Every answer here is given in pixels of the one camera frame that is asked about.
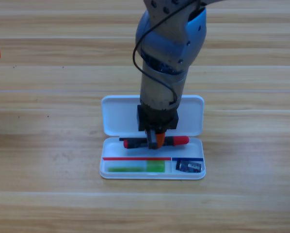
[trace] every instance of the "red stripe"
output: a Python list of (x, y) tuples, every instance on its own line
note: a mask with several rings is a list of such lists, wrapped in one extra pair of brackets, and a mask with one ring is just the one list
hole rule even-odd
[(170, 157), (134, 157), (134, 158), (127, 158), (127, 157), (104, 157), (103, 160), (117, 160), (117, 161), (128, 161), (128, 160), (171, 160)]

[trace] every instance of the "wooden table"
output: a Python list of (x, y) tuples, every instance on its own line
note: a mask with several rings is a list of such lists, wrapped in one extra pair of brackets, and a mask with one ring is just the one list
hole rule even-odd
[(204, 179), (100, 177), (100, 101), (139, 93), (144, 10), (0, 0), (0, 233), (290, 233), (290, 0), (208, 7), (185, 86), (206, 102)]

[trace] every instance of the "open white container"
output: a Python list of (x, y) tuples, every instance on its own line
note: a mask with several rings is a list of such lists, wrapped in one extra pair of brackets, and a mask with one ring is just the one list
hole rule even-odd
[[(176, 130), (168, 130), (166, 136), (189, 136), (187, 145), (166, 146), (159, 150), (146, 148), (126, 149), (120, 137), (146, 137), (145, 132), (138, 131), (137, 105), (140, 96), (106, 96), (101, 101), (104, 132), (113, 136), (103, 144), (100, 162), (100, 174), (106, 179), (172, 179), (199, 180), (206, 174), (202, 142), (196, 136), (203, 127), (204, 100), (196, 95), (183, 95), (177, 110), (178, 124)], [(165, 161), (164, 172), (146, 171), (146, 161), (143, 158), (170, 158)], [(129, 161), (139, 158), (140, 161)], [(201, 164), (201, 172), (188, 173), (176, 170), (177, 160), (197, 161)], [(142, 171), (114, 172), (111, 167), (132, 167)]]

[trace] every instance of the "green object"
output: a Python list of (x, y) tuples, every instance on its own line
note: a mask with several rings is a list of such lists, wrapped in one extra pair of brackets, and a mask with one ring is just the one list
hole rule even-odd
[(146, 161), (146, 169), (144, 167), (110, 167), (109, 172), (165, 172), (165, 161)]
[(109, 172), (144, 172), (142, 167), (110, 167)]
[(147, 172), (165, 172), (165, 161), (148, 160), (146, 171)]

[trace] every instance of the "red and black pen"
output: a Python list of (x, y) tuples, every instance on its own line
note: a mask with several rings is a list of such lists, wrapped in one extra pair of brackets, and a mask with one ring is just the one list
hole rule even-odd
[[(147, 138), (120, 138), (124, 141), (124, 147), (127, 149), (134, 149), (139, 147), (147, 147)], [(165, 137), (163, 146), (179, 146), (189, 143), (187, 136), (169, 136)]]

